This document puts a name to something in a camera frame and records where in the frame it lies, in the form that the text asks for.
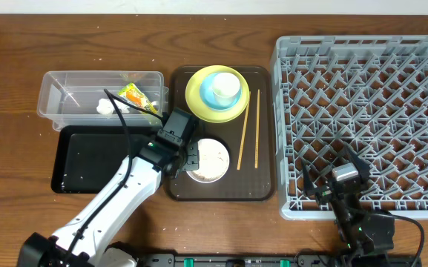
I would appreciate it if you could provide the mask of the white tissue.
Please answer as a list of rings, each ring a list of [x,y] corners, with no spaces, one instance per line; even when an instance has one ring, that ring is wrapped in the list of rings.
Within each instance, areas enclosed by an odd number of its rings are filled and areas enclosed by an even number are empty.
[[[121,113],[130,113],[130,107],[117,100],[114,101]],[[115,107],[109,99],[100,99],[96,111],[102,115],[110,115],[115,112]]]

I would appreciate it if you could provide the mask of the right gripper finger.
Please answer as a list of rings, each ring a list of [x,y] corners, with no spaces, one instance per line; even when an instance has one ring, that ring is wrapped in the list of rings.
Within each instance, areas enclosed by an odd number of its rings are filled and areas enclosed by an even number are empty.
[[[303,160],[301,161],[301,166],[303,172],[303,193],[308,197],[316,196],[318,194],[318,190],[309,178],[309,170]]]
[[[368,177],[370,175],[371,168],[369,163],[361,159],[351,148],[345,146],[342,149],[342,153],[355,166],[361,177]]]

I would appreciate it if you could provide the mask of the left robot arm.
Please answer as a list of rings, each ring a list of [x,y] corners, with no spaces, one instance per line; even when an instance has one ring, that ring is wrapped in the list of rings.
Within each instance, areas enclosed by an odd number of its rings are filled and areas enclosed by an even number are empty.
[[[127,133],[128,155],[108,184],[51,237],[33,233],[20,249],[18,266],[136,266],[137,258],[112,248],[111,240],[164,177],[183,169],[197,123],[175,108],[155,136],[134,140]]]

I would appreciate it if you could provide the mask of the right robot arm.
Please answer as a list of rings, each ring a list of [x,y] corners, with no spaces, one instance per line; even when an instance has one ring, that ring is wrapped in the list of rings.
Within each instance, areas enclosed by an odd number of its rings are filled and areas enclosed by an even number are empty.
[[[361,207],[359,194],[367,189],[371,168],[350,148],[345,147],[341,156],[349,162],[333,168],[332,178],[321,186],[313,184],[302,160],[303,193],[332,207],[340,238],[347,245],[329,265],[356,266],[361,257],[385,255],[394,248],[395,219],[387,212],[373,214]]]

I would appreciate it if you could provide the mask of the green orange snack wrapper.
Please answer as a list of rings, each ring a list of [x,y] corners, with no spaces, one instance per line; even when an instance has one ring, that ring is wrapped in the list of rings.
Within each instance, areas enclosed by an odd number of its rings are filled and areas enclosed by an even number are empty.
[[[118,96],[144,111],[150,111],[152,113],[158,112],[148,97],[134,83],[124,86],[124,88],[118,92]]]

